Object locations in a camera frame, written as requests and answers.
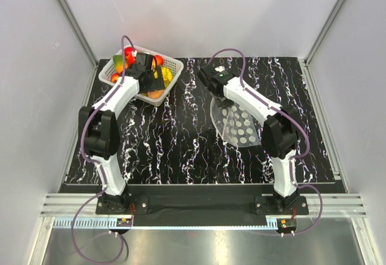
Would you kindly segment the clear dotted zip top bag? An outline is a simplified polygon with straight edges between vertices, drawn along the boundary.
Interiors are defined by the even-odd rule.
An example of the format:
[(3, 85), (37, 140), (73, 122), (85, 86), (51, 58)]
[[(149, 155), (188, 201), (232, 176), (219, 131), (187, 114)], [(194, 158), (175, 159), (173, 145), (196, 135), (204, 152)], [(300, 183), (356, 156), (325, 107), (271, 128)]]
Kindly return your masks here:
[(219, 99), (210, 102), (210, 118), (221, 139), (236, 148), (253, 147), (261, 144), (254, 118), (240, 105), (221, 109)]

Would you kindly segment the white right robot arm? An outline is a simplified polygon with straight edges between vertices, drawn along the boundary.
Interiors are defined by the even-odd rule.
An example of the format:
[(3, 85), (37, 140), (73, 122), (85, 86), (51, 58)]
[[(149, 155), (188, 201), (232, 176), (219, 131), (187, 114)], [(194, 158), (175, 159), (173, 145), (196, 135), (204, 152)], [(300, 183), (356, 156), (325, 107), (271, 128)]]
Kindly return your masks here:
[(269, 205), (279, 214), (296, 206), (295, 155), (300, 134), (296, 110), (254, 91), (233, 69), (206, 65), (198, 77), (212, 96), (210, 117), (223, 141), (235, 147), (261, 145), (274, 171)]

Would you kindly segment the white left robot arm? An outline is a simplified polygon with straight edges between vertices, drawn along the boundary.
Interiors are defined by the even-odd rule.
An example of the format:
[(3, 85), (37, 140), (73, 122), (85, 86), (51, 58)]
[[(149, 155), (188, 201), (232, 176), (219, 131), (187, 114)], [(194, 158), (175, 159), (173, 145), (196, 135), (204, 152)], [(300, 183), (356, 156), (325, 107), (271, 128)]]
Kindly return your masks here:
[(156, 57), (136, 53), (134, 63), (122, 65), (111, 90), (93, 106), (80, 109), (80, 150), (82, 157), (93, 163), (100, 174), (102, 191), (96, 197), (102, 208), (124, 214), (133, 207), (117, 157), (121, 140), (117, 123), (120, 113), (137, 94), (164, 88), (162, 70)]

